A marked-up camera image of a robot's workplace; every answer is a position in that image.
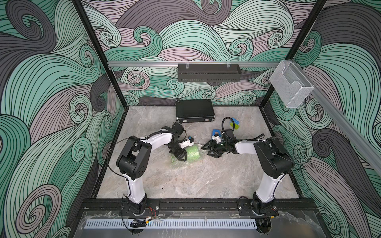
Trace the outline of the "clear bubble wrap sheet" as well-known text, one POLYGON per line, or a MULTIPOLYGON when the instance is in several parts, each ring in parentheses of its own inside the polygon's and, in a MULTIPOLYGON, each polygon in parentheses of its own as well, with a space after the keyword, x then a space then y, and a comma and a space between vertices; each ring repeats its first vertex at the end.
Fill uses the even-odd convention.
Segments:
POLYGON ((171 164, 172 169, 179 169, 189 166, 194 163, 198 163, 207 156, 207 151, 201 149, 200 144, 194 144, 185 148, 187 155, 186 160, 178 160, 173 154, 171 154, 171 164))

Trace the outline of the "green plastic wine glass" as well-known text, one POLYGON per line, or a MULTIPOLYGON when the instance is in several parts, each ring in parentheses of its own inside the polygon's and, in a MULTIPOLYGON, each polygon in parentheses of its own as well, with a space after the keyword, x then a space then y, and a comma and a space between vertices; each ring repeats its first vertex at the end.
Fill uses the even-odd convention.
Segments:
POLYGON ((172 168, 181 168, 190 165, 196 161, 201 159, 201 155, 199 153, 199 148, 197 145, 189 146, 185 148, 187 152, 187 160, 179 161, 173 154, 171 154, 171 167, 172 168))

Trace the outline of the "blue tape dispenser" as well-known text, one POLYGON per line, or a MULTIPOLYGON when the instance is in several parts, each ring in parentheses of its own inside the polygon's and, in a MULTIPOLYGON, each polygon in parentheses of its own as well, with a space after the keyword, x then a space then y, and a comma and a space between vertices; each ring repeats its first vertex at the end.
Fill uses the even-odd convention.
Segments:
POLYGON ((214 129, 212 131, 211 139, 216 140, 218 143, 220 143, 222 141, 221 131, 218 129, 214 129))

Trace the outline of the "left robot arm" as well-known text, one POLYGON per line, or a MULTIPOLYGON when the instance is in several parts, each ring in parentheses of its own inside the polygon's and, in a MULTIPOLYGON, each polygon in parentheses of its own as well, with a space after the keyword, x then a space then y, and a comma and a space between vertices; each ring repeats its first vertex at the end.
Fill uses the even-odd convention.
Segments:
POLYGON ((147 170, 152 151, 167 146, 170 154, 177 160, 185 162, 188 157, 186 148, 193 144, 193 137, 188 136, 184 127, 178 122, 145 137, 128 137, 116 165, 127 180, 129 201, 140 206, 146 199, 141 178, 147 170))

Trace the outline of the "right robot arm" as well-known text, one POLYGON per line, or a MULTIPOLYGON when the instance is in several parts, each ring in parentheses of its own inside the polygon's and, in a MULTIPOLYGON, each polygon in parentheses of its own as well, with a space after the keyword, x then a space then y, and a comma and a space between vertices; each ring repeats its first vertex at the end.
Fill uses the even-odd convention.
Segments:
POLYGON ((274 211, 272 202, 275 191, 295 165, 289 157, 285 147, 277 137, 265 140, 264 134, 252 139, 237 139, 234 135, 235 122, 226 117, 221 123, 221 133, 216 133, 211 140, 202 146, 207 155, 220 158, 225 154, 250 154, 256 155, 263 170, 261 183, 253 195, 252 207, 256 213, 263 214, 266 210, 274 211))

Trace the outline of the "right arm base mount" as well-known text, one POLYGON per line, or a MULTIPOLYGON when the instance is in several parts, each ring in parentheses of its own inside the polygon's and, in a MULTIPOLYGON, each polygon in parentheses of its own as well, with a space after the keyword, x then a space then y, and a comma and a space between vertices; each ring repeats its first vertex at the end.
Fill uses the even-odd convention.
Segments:
POLYGON ((256 199, 238 199, 237 206, 240 216, 271 218, 279 215, 273 201, 262 203, 256 199))

